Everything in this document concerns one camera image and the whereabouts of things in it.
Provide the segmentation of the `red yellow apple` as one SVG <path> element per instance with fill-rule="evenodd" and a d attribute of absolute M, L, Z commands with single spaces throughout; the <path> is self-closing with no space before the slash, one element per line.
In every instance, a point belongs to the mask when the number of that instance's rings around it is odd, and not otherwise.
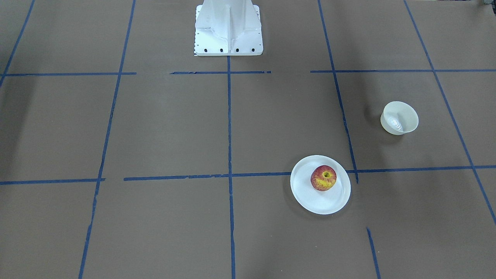
<path fill-rule="evenodd" d="M 337 173 L 328 165 L 321 165 L 317 167 L 310 177 L 312 187 L 321 192 L 331 189 L 336 184 L 336 181 Z"/>

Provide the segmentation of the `white round plate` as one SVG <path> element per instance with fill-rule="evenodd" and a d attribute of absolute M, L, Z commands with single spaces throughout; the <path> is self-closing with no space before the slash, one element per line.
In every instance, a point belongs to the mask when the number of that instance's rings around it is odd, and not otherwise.
<path fill-rule="evenodd" d="M 316 214 L 334 214 L 345 207 L 351 196 L 346 170 L 335 160 L 311 155 L 294 166 L 290 177 L 294 198 Z"/>

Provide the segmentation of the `white pedestal column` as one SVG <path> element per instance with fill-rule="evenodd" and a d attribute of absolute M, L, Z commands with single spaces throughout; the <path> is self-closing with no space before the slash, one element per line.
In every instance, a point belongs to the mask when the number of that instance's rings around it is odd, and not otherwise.
<path fill-rule="evenodd" d="M 205 0 L 195 10 L 194 55 L 262 55 L 258 5 L 251 0 Z"/>

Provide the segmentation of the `white plastic bowl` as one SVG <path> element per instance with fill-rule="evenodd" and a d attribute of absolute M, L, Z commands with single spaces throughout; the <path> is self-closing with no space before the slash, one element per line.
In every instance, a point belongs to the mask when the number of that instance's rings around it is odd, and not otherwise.
<path fill-rule="evenodd" d="M 383 129 L 393 135 L 413 132 L 419 125 L 419 118 L 409 104 L 393 101 L 383 108 L 380 123 Z"/>

